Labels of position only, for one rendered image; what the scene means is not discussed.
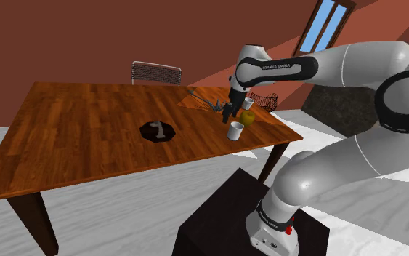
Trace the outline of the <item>dark red mesh chair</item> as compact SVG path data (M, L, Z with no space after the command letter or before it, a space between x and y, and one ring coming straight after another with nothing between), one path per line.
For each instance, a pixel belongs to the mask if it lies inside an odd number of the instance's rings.
M249 97L254 100L259 107L268 112L275 111L278 106L278 95L276 93L271 93L268 96L261 96L251 92Z

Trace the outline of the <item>brown wooden table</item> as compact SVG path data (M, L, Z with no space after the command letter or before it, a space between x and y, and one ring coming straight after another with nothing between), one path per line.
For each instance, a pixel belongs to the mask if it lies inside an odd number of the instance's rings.
M226 87L36 82L0 144L0 199L6 199L46 256L59 246L42 192L149 169L271 147L265 180L299 134L254 106L239 140L218 113L187 91L225 99ZM149 121L173 126L168 142L143 138Z

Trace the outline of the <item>black octagonal plate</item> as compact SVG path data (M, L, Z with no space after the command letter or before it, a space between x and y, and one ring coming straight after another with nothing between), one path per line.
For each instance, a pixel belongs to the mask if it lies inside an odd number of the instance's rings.
M165 138L158 139L158 138L155 137L156 134L157 134L158 129L156 127L151 127L149 125L150 122L152 122L152 121L149 121L149 122L143 124L139 128L141 136L143 138L145 138L146 140L149 140L149 141L154 142L154 143L168 142L176 135L176 132L175 132L173 126L161 121L161 123L163 125Z

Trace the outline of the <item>yellow-green apple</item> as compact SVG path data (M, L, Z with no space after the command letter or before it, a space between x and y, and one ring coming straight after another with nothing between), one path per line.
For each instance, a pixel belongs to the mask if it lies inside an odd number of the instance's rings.
M254 119L255 119L255 114L252 111L244 110L240 114L239 122L243 126L247 127L247 126L251 125L254 122Z

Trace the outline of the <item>dark robot stand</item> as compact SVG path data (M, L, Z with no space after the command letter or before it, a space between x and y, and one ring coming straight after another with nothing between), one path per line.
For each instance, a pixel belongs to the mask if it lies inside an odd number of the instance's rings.
M251 245L245 221L267 191L237 169L180 225L171 256L266 256ZM298 256L328 256L330 229L301 209L294 217Z

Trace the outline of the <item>dark grey speckled block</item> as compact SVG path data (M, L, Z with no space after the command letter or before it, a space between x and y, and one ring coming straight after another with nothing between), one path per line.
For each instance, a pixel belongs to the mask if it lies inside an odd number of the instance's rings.
M343 136L351 137L378 121L375 93L365 87L314 85L301 109Z

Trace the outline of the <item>large white cup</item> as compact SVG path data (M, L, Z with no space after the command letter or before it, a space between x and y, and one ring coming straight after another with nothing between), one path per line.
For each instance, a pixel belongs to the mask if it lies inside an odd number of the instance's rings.
M227 138L232 141L236 141L240 138L240 135L244 129L244 125L237 121L232 121L229 126Z

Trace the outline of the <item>brown-framed window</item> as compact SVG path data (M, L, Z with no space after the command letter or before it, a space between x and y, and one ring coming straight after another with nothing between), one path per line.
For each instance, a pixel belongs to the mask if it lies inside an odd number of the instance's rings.
M355 7L353 0L318 0L292 56L332 47Z

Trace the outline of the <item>mesh-back metal chair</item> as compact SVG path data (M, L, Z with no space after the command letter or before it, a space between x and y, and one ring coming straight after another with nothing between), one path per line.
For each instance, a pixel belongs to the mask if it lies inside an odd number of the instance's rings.
M156 81L179 86L182 81L182 69L170 65L133 61L131 64L131 82L135 80Z

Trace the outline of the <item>grey bone-shaped object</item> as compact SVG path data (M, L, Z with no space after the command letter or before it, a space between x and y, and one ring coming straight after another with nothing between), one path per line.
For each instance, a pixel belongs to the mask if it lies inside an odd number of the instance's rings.
M163 125L160 121L152 121L149 123L149 125L151 127L156 127L158 129L157 134L156 134L156 138L158 139L162 139L165 138L165 134L164 134L164 130L163 130Z

